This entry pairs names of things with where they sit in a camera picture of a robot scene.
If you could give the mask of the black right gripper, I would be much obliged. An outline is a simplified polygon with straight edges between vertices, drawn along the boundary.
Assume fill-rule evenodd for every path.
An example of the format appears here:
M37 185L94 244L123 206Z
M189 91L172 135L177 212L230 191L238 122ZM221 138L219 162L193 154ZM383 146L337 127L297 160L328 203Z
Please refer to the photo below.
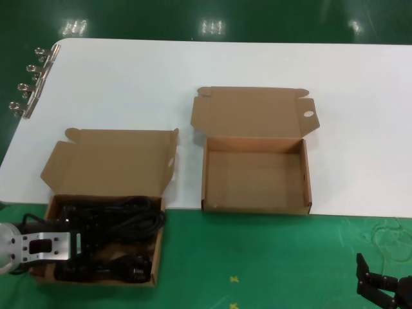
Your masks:
M412 302L412 277L401 279L370 272L363 255L356 255L358 279L357 293L373 304L396 304L398 308L411 309ZM395 293L395 296L383 292Z

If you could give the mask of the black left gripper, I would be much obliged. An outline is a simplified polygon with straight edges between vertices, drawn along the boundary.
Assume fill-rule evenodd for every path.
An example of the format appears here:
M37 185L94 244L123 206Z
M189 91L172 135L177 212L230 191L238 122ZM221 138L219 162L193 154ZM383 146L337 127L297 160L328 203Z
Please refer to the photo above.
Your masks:
M68 204L61 210L61 229L70 233L69 261L57 263L55 279L98 279L108 262L92 260L99 249L98 236L103 207Z

